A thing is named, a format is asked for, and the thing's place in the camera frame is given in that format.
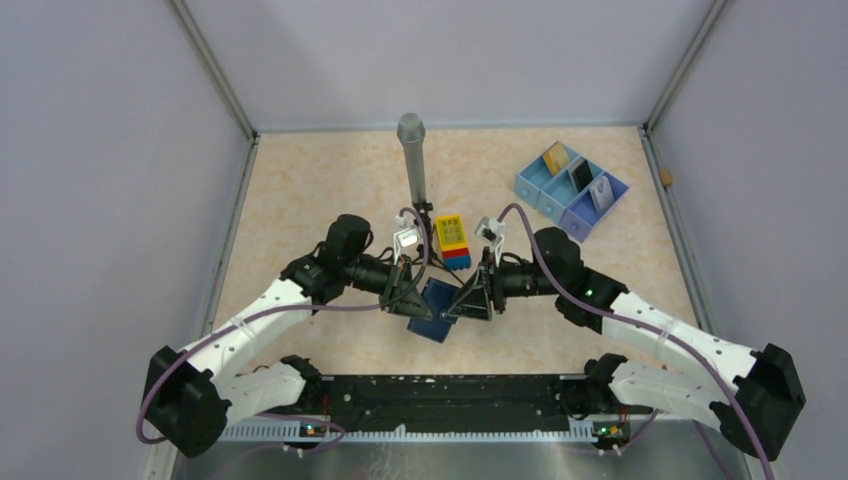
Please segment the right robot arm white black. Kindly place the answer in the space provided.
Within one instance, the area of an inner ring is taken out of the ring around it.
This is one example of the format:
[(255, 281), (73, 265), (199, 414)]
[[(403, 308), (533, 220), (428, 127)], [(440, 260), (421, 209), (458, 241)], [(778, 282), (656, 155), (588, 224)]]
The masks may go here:
[(740, 451), (774, 461), (806, 404), (794, 360), (769, 343), (757, 350), (726, 341), (666, 314), (625, 284), (587, 267), (565, 232), (548, 227), (532, 259), (509, 261), (504, 224), (485, 218), (477, 271), (454, 296), (451, 316), (490, 320), (514, 297), (554, 296), (556, 310), (577, 327), (653, 354), (671, 372), (606, 354), (586, 364), (589, 404), (620, 404), (687, 417), (717, 431)]

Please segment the dark blue card holder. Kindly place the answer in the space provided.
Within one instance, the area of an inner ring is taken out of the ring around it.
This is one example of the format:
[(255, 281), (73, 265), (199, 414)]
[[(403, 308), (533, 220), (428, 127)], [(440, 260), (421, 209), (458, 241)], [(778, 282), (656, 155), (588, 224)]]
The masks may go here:
[(412, 317), (406, 330), (424, 339), (442, 344), (447, 339), (457, 318), (447, 313), (459, 288), (442, 280), (430, 278), (421, 292), (431, 314), (430, 319)]

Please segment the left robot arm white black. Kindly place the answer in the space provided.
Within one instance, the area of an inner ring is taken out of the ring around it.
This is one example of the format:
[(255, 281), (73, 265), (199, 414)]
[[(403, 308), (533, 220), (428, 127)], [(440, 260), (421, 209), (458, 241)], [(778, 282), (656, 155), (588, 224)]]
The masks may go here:
[(291, 261), (248, 307), (203, 338), (176, 350), (165, 346), (150, 359), (135, 421), (146, 445), (169, 442), (188, 458), (213, 446), (223, 431), (279, 406), (308, 413), (319, 404), (320, 386), (286, 362), (254, 373), (244, 368), (287, 330), (319, 312), (383, 311), (431, 319), (418, 290), (423, 275), (411, 274), (405, 242), (431, 252), (422, 211), (400, 210), (393, 257), (368, 254), (370, 223), (354, 214), (332, 222), (315, 249)]

